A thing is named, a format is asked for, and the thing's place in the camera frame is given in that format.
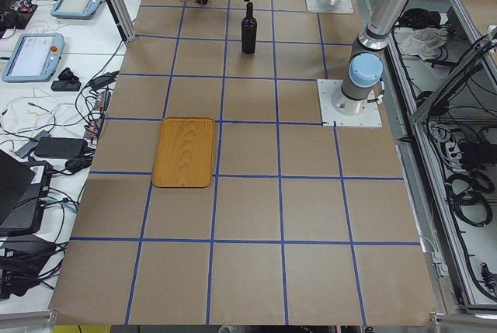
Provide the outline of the wooden tray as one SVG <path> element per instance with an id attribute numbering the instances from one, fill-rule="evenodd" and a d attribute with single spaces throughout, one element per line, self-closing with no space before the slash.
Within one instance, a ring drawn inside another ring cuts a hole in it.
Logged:
<path id="1" fill-rule="evenodd" d="M 151 177 L 157 188 L 206 188 L 211 182 L 215 122 L 206 117 L 161 121 Z"/>

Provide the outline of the far teach pendant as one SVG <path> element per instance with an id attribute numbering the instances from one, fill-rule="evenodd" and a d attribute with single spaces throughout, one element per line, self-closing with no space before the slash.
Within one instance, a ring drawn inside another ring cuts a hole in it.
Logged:
<path id="1" fill-rule="evenodd" d="M 91 19 L 103 0 L 57 0 L 50 14 L 61 19 Z"/>

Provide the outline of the teach pendant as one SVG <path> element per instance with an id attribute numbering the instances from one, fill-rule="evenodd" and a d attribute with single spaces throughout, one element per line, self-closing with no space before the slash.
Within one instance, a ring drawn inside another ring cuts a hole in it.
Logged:
<path id="1" fill-rule="evenodd" d="M 60 33 L 21 34 L 2 80 L 8 83 L 47 82 L 57 69 L 64 44 Z"/>
<path id="2" fill-rule="evenodd" d="M 91 19 L 103 0 L 57 0 L 50 14 L 61 19 Z"/>

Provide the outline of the near teach pendant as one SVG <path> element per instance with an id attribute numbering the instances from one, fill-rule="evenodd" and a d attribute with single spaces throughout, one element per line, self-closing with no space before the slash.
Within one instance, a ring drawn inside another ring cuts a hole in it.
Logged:
<path id="1" fill-rule="evenodd" d="M 8 83 L 47 82 L 57 69 L 64 44 L 60 33 L 21 34 L 2 80 Z"/>

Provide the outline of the black power adapter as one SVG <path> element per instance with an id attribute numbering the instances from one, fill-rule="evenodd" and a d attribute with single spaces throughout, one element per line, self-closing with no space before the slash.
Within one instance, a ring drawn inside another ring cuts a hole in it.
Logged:
<path id="1" fill-rule="evenodd" d="M 87 146 L 86 140 L 80 138 L 41 137 L 34 154 L 40 158 L 76 158 Z"/>

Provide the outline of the black laptop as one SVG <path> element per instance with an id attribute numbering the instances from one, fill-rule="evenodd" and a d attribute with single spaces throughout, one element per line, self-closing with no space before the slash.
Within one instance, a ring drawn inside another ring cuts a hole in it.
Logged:
<path id="1" fill-rule="evenodd" d="M 1 236 L 33 234 L 40 229 L 50 188 L 52 165 L 20 162 L 1 152 Z"/>

